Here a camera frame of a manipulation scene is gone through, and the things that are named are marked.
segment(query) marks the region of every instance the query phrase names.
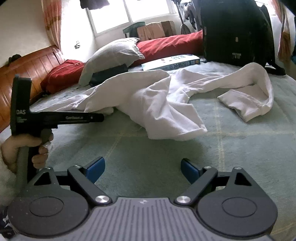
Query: white pillow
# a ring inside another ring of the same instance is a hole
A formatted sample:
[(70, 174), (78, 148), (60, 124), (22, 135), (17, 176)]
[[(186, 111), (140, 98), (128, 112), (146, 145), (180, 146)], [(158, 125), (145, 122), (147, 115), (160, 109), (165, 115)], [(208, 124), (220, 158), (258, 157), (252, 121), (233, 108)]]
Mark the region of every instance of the white pillow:
[(79, 85), (88, 85), (93, 73), (122, 64), (126, 64), (129, 67), (134, 61), (145, 59), (136, 46), (139, 40), (139, 38), (118, 39), (100, 48), (85, 63), (79, 79)]

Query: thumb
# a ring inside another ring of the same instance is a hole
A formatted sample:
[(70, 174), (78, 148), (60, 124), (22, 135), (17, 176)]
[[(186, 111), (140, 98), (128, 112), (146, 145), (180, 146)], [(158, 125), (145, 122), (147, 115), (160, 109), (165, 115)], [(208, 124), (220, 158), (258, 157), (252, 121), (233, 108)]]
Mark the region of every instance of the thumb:
[(42, 143), (42, 139), (39, 137), (34, 137), (29, 134), (20, 134), (13, 137), (12, 145), (14, 148), (19, 148), (23, 146), (39, 146)]

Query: book spine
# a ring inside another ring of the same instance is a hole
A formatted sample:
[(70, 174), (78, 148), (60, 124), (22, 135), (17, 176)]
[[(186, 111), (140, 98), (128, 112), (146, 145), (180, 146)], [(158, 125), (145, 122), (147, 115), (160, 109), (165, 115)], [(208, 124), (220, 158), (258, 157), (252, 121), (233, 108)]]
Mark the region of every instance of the book spine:
[(170, 64), (170, 65), (160, 67), (160, 69), (165, 70), (165, 71), (169, 71), (169, 70), (187, 67), (187, 66), (194, 65), (194, 64), (200, 64), (200, 59), (184, 61), (184, 62), (177, 63), (177, 64)]

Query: mattress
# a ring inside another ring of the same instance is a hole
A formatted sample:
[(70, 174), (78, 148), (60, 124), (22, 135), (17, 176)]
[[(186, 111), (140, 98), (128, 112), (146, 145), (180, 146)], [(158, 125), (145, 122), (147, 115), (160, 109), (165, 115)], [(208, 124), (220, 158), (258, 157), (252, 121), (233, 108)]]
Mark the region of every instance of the mattress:
[[(212, 62), (186, 68), (199, 73), (239, 69)], [(278, 207), (272, 237), (292, 240), (296, 236), (296, 82), (289, 76), (270, 75), (270, 79), (273, 107), (248, 123), (217, 100), (227, 89), (191, 97), (189, 103), (195, 106), (208, 133), (190, 141), (148, 139), (144, 128), (115, 110), (102, 123), (64, 125), (53, 130), (54, 147), (48, 165), (61, 171), (103, 156), (106, 170), (96, 185), (113, 199), (178, 196), (189, 187), (180, 172), (184, 157), (200, 167), (213, 166), (219, 171), (241, 166)], [(43, 109), (86, 88), (71, 87), (40, 100), (31, 109)]]

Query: headboard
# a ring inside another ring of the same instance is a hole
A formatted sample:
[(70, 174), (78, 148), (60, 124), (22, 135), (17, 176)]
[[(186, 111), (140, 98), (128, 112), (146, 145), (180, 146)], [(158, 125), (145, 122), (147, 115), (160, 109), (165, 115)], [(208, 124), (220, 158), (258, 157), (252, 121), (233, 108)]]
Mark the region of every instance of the headboard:
[(0, 132), (9, 126), (14, 76), (19, 74), (21, 77), (32, 79), (30, 99), (34, 102), (41, 97), (41, 81), (53, 67), (62, 64), (64, 61), (61, 51), (53, 45), (21, 57), (12, 62), (9, 67), (0, 68)]

